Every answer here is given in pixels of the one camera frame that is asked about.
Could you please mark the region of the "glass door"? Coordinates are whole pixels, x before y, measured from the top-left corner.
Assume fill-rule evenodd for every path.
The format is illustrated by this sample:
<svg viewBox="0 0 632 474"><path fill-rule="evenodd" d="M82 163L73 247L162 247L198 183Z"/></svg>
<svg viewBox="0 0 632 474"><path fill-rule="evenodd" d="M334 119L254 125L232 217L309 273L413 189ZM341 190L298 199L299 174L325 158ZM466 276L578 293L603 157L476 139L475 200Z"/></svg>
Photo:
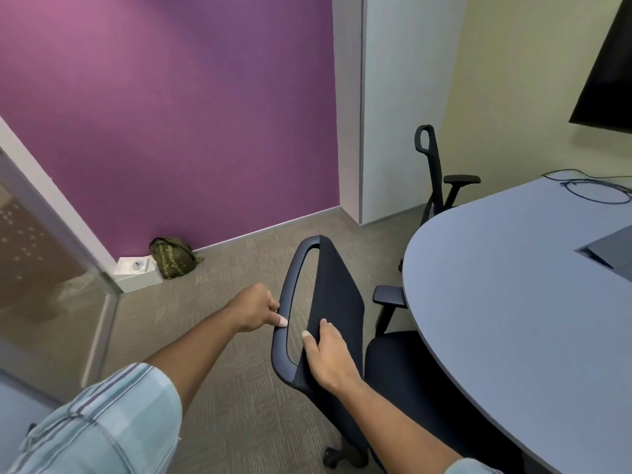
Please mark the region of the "glass door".
<svg viewBox="0 0 632 474"><path fill-rule="evenodd" d="M102 372L120 294L0 148L0 372L74 398Z"/></svg>

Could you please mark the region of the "black mesh office chair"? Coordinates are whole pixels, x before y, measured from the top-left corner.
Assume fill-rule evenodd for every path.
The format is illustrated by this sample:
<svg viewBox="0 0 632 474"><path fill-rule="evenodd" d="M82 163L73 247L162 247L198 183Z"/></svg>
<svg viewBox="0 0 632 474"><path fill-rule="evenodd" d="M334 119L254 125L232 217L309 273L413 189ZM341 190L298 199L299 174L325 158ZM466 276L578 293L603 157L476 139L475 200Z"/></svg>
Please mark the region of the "black mesh office chair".
<svg viewBox="0 0 632 474"><path fill-rule="evenodd" d="M321 318L331 320L347 343L351 358L368 385L413 421L428 429L457 453L473 457L504 474L525 474L522 450L478 411L445 374L415 330L386 329L397 308L407 309L403 288L377 286L373 302L382 309L375 337L363 350L365 305L352 275L332 241L322 235L303 240L291 261L280 294L280 315L289 319L296 283L304 260L319 250L307 331L318 341ZM276 327L271 362L282 382L304 394L341 434L341 448L327 447L323 464L331 470L344 461L365 468L372 456L383 469L365 436L333 394L320 387L303 353L288 356L288 329Z"/></svg>

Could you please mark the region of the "person's left forearm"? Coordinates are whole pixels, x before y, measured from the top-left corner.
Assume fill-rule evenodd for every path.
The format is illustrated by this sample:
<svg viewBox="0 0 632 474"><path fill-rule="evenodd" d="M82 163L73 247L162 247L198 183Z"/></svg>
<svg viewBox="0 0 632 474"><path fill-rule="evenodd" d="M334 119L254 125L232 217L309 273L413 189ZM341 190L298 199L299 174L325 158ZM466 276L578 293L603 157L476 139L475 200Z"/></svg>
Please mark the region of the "person's left forearm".
<svg viewBox="0 0 632 474"><path fill-rule="evenodd" d="M182 417L238 330L234 310L225 307L144 360L169 378L179 396Z"/></svg>

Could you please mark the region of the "white box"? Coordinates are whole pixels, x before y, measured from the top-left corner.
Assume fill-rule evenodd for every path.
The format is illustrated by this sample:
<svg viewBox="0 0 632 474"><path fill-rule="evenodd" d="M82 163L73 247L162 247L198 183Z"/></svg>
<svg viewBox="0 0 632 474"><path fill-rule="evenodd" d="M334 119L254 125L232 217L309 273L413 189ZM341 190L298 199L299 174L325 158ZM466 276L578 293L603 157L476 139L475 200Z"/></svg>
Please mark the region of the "white box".
<svg viewBox="0 0 632 474"><path fill-rule="evenodd" d="M111 277L124 294L156 286L164 280L152 255L119 258Z"/></svg>

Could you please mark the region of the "person's right forearm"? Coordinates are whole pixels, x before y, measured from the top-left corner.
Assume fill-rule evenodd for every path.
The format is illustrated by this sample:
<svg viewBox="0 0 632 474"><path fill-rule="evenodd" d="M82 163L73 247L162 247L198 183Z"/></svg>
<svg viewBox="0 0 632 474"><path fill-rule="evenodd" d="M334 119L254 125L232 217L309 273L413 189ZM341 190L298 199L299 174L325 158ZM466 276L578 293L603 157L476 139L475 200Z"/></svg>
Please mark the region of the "person's right forearm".
<svg viewBox="0 0 632 474"><path fill-rule="evenodd" d="M361 379L344 381L336 397L388 474L445 474L462 459Z"/></svg>

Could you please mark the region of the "light plaid shirt sleeve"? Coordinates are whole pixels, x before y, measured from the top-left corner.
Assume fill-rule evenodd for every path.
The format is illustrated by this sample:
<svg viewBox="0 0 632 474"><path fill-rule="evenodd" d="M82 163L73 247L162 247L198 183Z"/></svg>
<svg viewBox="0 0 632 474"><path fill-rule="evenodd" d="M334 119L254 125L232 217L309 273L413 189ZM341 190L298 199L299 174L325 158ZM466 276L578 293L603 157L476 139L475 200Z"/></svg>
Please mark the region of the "light plaid shirt sleeve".
<svg viewBox="0 0 632 474"><path fill-rule="evenodd" d="M182 418L170 379L134 363L38 423L3 474L166 474Z"/></svg>

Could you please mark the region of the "green camouflage bag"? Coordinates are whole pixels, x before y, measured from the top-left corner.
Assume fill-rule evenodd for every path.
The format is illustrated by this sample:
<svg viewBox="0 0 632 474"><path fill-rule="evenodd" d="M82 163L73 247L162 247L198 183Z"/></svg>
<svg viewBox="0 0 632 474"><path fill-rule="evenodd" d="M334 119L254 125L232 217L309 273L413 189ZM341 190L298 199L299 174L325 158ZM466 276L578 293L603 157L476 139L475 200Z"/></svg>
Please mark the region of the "green camouflage bag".
<svg viewBox="0 0 632 474"><path fill-rule="evenodd" d="M179 238L155 238L149 244L149 251L166 280L185 276L203 262L203 257Z"/></svg>

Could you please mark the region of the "person's left hand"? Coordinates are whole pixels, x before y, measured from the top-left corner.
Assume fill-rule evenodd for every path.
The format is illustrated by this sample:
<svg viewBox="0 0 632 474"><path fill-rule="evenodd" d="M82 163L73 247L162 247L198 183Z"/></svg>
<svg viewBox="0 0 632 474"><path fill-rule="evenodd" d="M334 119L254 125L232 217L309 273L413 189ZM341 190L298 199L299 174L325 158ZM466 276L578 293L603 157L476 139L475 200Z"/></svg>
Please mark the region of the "person's left hand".
<svg viewBox="0 0 632 474"><path fill-rule="evenodd" d="M280 303L267 286L258 282L242 289L223 308L234 334L252 332L267 324L269 311L278 313Z"/></svg>

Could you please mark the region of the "black wall screen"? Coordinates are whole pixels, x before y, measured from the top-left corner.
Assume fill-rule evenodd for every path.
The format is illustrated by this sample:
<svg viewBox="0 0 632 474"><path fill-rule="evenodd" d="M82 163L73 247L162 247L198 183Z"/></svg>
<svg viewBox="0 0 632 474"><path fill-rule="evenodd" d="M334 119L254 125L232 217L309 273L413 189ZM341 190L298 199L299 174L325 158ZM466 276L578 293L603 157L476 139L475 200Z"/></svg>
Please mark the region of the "black wall screen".
<svg viewBox="0 0 632 474"><path fill-rule="evenodd" d="M622 0L569 122L632 134L632 0Z"/></svg>

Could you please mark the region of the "person's right hand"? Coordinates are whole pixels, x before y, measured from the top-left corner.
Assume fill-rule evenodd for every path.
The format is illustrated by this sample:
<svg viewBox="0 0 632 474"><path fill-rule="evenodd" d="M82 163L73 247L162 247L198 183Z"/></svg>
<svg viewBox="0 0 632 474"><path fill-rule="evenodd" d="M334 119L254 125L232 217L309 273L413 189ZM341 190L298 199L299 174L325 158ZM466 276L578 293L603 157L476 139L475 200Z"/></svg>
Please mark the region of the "person's right hand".
<svg viewBox="0 0 632 474"><path fill-rule="evenodd" d="M338 329L326 319L319 324L320 360L307 360L317 383L343 401L363 383L350 351Z"/></svg>

